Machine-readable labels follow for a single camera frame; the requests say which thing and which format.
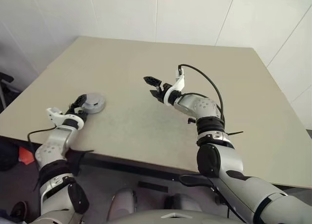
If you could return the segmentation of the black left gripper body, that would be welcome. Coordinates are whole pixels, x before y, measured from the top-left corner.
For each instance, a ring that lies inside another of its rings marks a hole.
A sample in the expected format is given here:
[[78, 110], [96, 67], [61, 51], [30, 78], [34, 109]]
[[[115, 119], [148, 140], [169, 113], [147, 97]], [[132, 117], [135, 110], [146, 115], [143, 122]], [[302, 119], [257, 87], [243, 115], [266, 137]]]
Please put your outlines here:
[[65, 114], [66, 115], [71, 114], [71, 115], [75, 115], [81, 118], [81, 116], [79, 115], [80, 110], [85, 110], [85, 109], [83, 107], [73, 108], [71, 104]]

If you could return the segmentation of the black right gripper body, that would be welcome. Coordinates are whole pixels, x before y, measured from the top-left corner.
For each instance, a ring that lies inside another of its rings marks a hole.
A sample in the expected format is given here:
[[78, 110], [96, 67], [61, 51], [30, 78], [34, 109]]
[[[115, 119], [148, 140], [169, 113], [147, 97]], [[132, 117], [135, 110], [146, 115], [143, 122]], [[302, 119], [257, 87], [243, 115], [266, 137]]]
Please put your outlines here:
[[171, 88], [171, 85], [168, 83], [164, 83], [163, 86], [161, 87], [161, 84], [159, 84], [156, 87], [156, 98], [158, 101], [164, 103], [164, 97], [167, 91]]

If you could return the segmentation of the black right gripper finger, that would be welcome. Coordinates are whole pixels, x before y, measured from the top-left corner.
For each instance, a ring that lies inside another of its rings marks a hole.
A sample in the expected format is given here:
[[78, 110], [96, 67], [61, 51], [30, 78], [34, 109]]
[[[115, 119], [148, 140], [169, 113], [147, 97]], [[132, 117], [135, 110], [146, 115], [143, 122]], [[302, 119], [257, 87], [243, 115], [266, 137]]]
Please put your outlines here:
[[155, 97], [159, 102], [163, 103], [163, 92], [157, 90], [150, 90], [150, 93]]
[[144, 81], [148, 84], [148, 85], [151, 85], [151, 86], [154, 86], [154, 87], [160, 87], [162, 81], [159, 80], [159, 79], [156, 79], [152, 76], [146, 76], [143, 78]]

